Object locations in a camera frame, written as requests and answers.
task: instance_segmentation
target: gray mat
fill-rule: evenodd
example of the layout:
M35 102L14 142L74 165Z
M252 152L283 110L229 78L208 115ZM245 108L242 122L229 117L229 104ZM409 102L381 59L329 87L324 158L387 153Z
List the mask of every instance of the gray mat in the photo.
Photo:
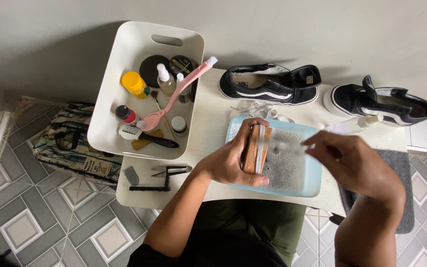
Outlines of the gray mat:
M401 218L400 225L396 229L397 234L407 234L413 230L415 226L415 212L413 207L413 188L411 186L411 171L409 167L409 158L406 152L393 151L393 150L379 150L375 149L390 168L400 177L406 191L406 203L403 217ZM343 207L345 213L349 214L352 209L353 203L359 198L360 194L348 191L339 185L340 194L342 197ZM334 223L341 222L343 217L334 215L336 222L333 218L331 221Z

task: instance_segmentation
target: black sneaker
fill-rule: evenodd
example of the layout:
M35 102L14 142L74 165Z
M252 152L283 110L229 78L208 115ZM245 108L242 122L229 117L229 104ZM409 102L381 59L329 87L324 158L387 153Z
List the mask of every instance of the black sneaker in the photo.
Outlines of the black sneaker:
M218 88L230 99L300 105L317 99L320 84L321 75L314 65L289 71L276 64L262 64L231 67L220 78Z
M370 75L362 85L343 84L324 94L324 106L342 117L383 115L383 120L410 126L427 119L427 101L404 88L375 88Z

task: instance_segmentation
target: white desk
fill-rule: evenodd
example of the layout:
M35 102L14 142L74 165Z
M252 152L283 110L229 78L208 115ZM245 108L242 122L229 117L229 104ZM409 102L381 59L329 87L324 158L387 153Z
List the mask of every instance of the white desk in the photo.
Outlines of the white desk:
M217 82L224 72L224 70L213 68L202 75L195 97L190 139L186 153L181 158L175 161L156 161L128 156L124 157L122 170L133 166L139 175L139 186L163 185L163 178L151 177L152 174L157 173L157 171L151 170L152 167L179 164L187 164L195 167L206 155L224 145L229 125L228 117L232 111L230 106L238 106L240 104L240 101L223 98L218 91ZM275 105L275 108L279 114L294 119L296 123L323 129L327 125L345 120L330 113L323 106L323 94L329 87L327 85L320 86L319 98L313 103L299 106ZM404 128L378 124L359 133L359 135L372 148L406 152ZM130 184L124 173L121 172L116 190L116 199L124 206L163 209L180 188L186 177L187 174L172 176L170 178L171 191L169 192L129 191ZM207 190L204 201L221 199L278 200L324 209L345 216L337 183L324 167L322 169L321 191L314 198L297 198L258 193L236 189L229 185L213 181Z

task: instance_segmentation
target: green pants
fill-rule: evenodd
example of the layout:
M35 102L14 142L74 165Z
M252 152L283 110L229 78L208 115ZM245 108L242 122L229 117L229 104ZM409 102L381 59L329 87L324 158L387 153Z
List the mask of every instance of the green pants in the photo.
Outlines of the green pants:
M246 229L271 246L288 266L301 236L306 206L272 200L203 202L193 229Z

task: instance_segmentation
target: white storage bin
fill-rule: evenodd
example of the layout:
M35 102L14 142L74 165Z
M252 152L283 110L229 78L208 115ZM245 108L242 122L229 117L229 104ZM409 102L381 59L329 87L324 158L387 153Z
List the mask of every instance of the white storage bin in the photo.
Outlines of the white storage bin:
M158 40L157 37L159 36L177 38L182 41L183 45L157 43L153 41L153 35L158 35L154 36L155 40ZM90 145L95 149L113 154L154 160L175 160L181 157L187 149L189 134L183 137L175 135L179 149L166 148L151 143L138 150L132 148L131 141L123 139L118 134L118 128L123 122L115 115L117 106L127 105L141 118L158 111L156 102L151 96L145 99L137 99L123 87L121 78L129 71L139 72L141 62L152 55L162 55L168 59L182 55L190 58L193 63L202 64L204 48L204 38L191 30L139 21L123 23L116 33L88 129ZM162 108L165 108L169 101L161 92L159 92L157 100L159 100ZM182 104L176 100L175 105L166 115L169 125L172 118L181 116L190 128L193 106L192 102ZM171 139L163 120L157 128L162 129L164 138Z

